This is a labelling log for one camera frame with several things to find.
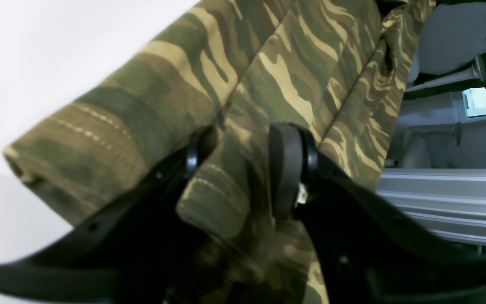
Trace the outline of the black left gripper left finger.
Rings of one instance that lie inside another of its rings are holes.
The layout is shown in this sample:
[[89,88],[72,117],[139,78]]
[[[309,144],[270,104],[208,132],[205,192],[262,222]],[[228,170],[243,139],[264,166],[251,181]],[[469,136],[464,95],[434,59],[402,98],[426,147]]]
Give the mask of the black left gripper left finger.
[[34,254],[0,264],[0,294],[68,304],[160,304],[173,272],[207,240],[176,205],[217,144],[212,126],[164,158],[127,194]]

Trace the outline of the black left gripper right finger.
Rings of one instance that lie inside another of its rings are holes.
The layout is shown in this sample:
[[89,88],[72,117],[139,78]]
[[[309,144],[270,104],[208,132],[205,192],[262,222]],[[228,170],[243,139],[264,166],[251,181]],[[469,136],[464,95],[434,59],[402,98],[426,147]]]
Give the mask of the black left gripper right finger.
[[486,257],[430,233],[318,151],[270,125],[273,215],[305,227],[332,304],[486,304]]

